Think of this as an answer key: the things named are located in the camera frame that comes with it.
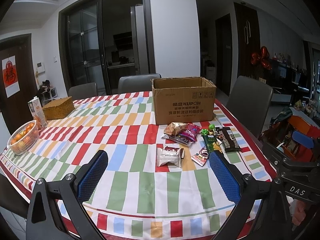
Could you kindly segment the operator right hand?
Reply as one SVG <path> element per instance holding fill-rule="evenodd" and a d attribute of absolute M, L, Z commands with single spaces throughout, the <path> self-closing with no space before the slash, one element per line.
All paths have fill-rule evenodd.
<path fill-rule="evenodd" d="M 292 216 L 292 222 L 295 226 L 299 226 L 301 222 L 306 218 L 305 211 L 309 208 L 309 203 L 303 202 L 301 200 L 294 200 L 295 209 Z"/>

